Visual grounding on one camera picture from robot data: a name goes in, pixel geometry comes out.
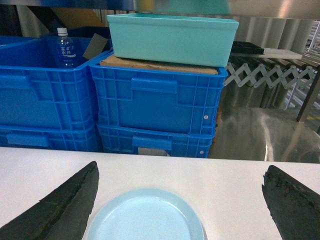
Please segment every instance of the black tray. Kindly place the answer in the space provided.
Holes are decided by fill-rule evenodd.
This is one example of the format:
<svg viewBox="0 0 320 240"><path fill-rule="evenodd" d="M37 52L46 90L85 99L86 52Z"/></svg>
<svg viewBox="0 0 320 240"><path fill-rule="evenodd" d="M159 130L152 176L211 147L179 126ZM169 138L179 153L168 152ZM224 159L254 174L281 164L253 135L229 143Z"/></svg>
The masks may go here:
<svg viewBox="0 0 320 240"><path fill-rule="evenodd" d="M256 54L263 55L265 49L246 41L234 41L231 48L232 54Z"/></svg>

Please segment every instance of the light blue plate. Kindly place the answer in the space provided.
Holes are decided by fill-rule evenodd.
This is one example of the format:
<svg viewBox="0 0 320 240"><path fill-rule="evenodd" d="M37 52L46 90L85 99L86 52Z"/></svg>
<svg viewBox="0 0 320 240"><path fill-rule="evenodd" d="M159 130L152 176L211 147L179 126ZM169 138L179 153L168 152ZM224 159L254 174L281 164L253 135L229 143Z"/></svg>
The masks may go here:
<svg viewBox="0 0 320 240"><path fill-rule="evenodd" d="M155 188L123 193L93 219L87 240L204 240L202 225L180 197Z"/></svg>

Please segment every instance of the water bottle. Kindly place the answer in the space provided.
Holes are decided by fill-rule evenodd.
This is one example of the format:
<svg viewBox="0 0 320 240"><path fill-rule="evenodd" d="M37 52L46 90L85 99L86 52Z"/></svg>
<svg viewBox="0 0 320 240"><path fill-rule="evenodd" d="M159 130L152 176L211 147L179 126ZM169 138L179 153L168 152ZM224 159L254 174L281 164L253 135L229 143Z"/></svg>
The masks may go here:
<svg viewBox="0 0 320 240"><path fill-rule="evenodd" d="M68 37L68 31L64 27L58 27L58 40L56 41L56 49L61 68L75 68L76 67L76 49L74 42Z"/></svg>

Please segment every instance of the white table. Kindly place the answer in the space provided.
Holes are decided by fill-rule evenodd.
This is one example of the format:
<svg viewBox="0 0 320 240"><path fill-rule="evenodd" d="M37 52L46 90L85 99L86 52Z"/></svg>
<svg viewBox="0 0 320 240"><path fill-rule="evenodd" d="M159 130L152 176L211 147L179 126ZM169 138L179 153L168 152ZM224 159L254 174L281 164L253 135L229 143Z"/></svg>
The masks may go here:
<svg viewBox="0 0 320 240"><path fill-rule="evenodd" d="M320 193L320 164L0 147L0 226L91 161L97 162L100 180L88 226L99 209L117 195L154 187L187 201L208 240L281 240L261 190L268 166L278 166Z"/></svg>

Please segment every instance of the plastic bin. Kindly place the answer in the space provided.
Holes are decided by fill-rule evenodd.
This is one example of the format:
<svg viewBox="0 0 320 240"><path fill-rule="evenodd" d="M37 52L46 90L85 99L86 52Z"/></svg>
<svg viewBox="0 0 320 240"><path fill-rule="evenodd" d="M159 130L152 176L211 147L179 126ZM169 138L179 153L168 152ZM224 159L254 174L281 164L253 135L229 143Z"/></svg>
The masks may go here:
<svg viewBox="0 0 320 240"><path fill-rule="evenodd" d="M0 35L0 47L7 46L10 44L21 43L33 40L33 37L23 37L23 36L2 36Z"/></svg>
<svg viewBox="0 0 320 240"><path fill-rule="evenodd" d="M98 124L103 149L106 153L138 154L139 148L165 150L172 157L207 158L213 135L111 127Z"/></svg>
<svg viewBox="0 0 320 240"><path fill-rule="evenodd" d="M0 125L0 147L102 151L101 138L94 125L82 131Z"/></svg>
<svg viewBox="0 0 320 240"><path fill-rule="evenodd" d="M116 127L214 135L228 75L90 65L99 122Z"/></svg>
<svg viewBox="0 0 320 240"><path fill-rule="evenodd" d="M130 13L108 15L120 58L225 67L239 23L231 19Z"/></svg>
<svg viewBox="0 0 320 240"><path fill-rule="evenodd" d="M90 40L74 38L82 56ZM58 68L56 38L0 48L0 125L87 130L98 118L95 83L82 57L78 66Z"/></svg>

